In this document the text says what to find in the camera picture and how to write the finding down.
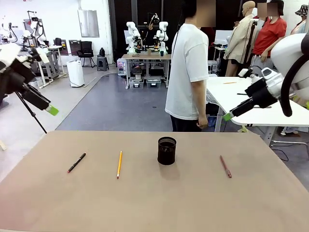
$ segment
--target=pen holder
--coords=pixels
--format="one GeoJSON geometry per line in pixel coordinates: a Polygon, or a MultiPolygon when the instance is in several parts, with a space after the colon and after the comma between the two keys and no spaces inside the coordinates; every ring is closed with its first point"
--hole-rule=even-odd
{"type": "Polygon", "coordinates": [[[159,139],[158,162],[171,165],[175,162],[176,140],[170,137],[159,139]]]}

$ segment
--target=beige jacket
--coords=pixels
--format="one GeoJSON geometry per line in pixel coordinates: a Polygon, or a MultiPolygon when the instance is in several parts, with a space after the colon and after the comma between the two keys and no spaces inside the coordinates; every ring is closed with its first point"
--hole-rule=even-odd
{"type": "Polygon", "coordinates": [[[247,17],[244,17],[239,22],[239,25],[234,28],[230,43],[228,44],[227,50],[225,52],[224,59],[235,59],[237,60],[238,63],[241,63],[241,64],[244,63],[247,44],[249,42],[250,33],[251,33],[251,24],[250,24],[251,19],[253,19],[252,14],[247,17]]]}

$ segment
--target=red t-shirt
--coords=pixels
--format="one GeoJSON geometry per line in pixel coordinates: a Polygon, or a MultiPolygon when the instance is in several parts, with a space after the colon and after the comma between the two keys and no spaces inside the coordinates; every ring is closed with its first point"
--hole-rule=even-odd
{"type": "Polygon", "coordinates": [[[278,20],[271,24],[270,20],[268,20],[259,34],[257,35],[253,54],[261,55],[269,46],[271,46],[274,42],[276,42],[280,37],[285,36],[286,32],[286,22],[281,17],[278,20]]]}

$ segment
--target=black pants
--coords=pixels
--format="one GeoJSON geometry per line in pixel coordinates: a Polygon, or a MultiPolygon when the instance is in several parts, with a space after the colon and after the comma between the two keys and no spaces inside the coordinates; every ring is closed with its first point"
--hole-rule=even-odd
{"type": "Polygon", "coordinates": [[[201,132],[197,126],[198,120],[183,120],[170,116],[173,125],[173,132],[201,132]]]}

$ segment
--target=man in white t-shirt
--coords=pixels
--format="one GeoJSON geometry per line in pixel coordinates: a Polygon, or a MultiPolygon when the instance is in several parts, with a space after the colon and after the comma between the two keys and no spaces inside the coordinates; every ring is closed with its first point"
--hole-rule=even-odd
{"type": "Polygon", "coordinates": [[[199,132],[208,124],[208,37],[196,27],[196,0],[184,1],[183,16],[185,23],[176,34],[172,46],[165,111],[170,114],[173,131],[199,132]]]}

